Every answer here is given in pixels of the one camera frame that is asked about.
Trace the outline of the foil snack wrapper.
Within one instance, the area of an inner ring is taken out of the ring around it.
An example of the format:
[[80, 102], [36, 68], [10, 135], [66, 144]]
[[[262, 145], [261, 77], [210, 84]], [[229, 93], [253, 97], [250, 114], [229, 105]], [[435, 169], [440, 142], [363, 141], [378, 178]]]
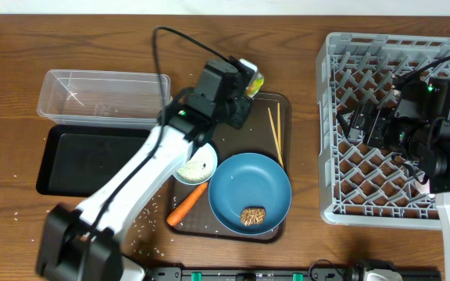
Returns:
[[264, 76], [261, 73], [256, 73], [249, 85], [245, 89], [245, 95], [254, 98], [254, 96], [259, 92], [260, 88], [264, 84]]

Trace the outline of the blue plate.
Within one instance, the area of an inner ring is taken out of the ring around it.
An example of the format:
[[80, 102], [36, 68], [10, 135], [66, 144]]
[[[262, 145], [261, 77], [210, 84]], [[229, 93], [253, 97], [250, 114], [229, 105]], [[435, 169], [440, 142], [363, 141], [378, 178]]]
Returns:
[[[286, 218], [292, 201], [287, 173], [273, 159], [258, 153], [241, 153], [222, 162], [208, 187], [209, 205], [217, 220], [232, 232], [256, 236], [278, 227]], [[262, 208], [265, 220], [245, 226], [241, 213]]]

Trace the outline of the brown noodle clump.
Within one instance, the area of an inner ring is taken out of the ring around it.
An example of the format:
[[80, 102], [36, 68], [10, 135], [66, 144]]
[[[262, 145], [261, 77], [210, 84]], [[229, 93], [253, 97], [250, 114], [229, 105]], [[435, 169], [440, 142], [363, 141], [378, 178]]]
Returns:
[[241, 224], [244, 226], [261, 225], [266, 219], [266, 209], [263, 207], [245, 208], [240, 216]]

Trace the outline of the orange carrot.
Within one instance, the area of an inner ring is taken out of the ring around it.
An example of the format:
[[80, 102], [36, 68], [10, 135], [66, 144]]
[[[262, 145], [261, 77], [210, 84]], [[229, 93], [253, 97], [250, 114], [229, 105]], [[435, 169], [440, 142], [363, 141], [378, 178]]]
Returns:
[[198, 199], [207, 189], [209, 183], [204, 182], [197, 186], [166, 218], [166, 222], [170, 226], [175, 226], [180, 223], [183, 218], [189, 213], [189, 211], [196, 204]]

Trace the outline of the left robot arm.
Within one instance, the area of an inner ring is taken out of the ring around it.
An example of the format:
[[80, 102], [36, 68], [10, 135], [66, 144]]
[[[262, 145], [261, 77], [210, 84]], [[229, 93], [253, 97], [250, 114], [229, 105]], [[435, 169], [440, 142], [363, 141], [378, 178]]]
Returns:
[[143, 280], [144, 268], [120, 250], [158, 189], [225, 123], [240, 129], [262, 75], [245, 59], [211, 59], [196, 87], [180, 91], [123, 168], [75, 209], [53, 208], [35, 272], [47, 280]]

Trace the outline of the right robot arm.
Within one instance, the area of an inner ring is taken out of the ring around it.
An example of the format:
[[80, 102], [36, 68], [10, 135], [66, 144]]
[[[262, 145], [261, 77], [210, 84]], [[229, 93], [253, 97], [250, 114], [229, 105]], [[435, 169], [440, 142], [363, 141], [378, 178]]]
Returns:
[[362, 136], [370, 148], [390, 151], [403, 158], [412, 171], [415, 162], [424, 173], [441, 221], [445, 278], [450, 280], [450, 78], [422, 81], [418, 76], [395, 80], [398, 104], [393, 108], [362, 103], [344, 108], [336, 117], [345, 137]]

